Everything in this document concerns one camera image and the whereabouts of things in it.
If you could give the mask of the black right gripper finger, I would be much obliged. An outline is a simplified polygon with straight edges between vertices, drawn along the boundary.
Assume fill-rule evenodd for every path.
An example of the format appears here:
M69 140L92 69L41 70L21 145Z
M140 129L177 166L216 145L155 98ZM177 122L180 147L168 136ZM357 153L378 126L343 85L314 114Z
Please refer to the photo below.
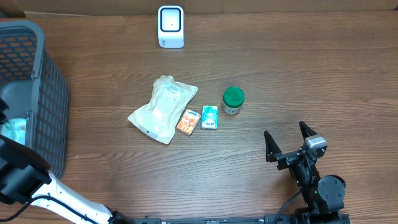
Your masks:
M266 161L277 161L277 157L282 155L282 151L268 131L264 131L264 138L266 142Z
M318 134L314 130L312 130L309 126L307 126L307 124L304 121L299 122L299 127L300 127L300 131L302 133L302 137L304 140L306 140L306 138L309 138L309 137L312 137L312 136L315 136Z

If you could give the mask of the green lid jar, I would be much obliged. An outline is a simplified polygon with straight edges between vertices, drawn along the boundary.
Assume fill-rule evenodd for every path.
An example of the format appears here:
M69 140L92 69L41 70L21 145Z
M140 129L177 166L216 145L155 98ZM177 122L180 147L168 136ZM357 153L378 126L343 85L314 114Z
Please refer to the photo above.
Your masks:
M242 89L231 86L224 91L222 109L227 114L237 114L244 103L245 95Z

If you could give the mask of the teal tissue pack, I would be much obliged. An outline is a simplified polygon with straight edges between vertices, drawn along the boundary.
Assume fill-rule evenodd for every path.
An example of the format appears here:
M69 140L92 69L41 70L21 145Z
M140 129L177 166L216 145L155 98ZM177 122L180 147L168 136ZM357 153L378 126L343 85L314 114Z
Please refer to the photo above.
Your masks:
M202 129L218 129L218 107L205 105L201 114Z

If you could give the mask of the orange tissue pack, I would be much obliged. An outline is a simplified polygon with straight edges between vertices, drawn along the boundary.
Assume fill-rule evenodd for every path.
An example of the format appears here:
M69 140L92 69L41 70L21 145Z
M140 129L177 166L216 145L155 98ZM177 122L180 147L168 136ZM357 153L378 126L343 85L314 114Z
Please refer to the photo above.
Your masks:
M194 132L197 124L200 121L200 118L201 115L199 113L192 111L190 109L186 109L183 115L181 116L180 121L178 122L176 128L177 130L190 136Z

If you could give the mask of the beige food pouch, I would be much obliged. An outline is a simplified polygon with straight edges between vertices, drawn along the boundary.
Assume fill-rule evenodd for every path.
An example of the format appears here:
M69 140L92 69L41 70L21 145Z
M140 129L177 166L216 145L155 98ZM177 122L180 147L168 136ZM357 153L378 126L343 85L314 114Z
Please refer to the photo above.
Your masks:
M182 113L197 91L197 86L162 75L153 83L148 104L136 109L127 120L150 138L169 144Z

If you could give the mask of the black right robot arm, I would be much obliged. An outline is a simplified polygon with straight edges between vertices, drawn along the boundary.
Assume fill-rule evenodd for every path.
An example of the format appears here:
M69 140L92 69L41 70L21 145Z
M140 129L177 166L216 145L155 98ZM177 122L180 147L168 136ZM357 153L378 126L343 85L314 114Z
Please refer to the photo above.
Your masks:
M303 145L298 150L284 154L268 131L264 132L266 161L276 162L278 170L288 169L298 185L298 192L286 201L275 215L265 215L265 223L310 223L345 224L350 223L348 214L341 214L344 208L345 181L337 175L320 177L315 166L327 149L326 139L299 122ZM295 213L282 212L299 195L305 206Z

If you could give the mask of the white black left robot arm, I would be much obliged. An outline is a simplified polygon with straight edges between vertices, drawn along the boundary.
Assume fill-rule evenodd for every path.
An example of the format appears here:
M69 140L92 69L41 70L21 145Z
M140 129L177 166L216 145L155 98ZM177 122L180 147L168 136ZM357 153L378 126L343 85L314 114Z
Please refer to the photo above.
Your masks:
M88 200L63 184L49 163L30 147L1 135L1 202L23 204L9 222L33 205L50 210L73 223L132 223L117 210Z

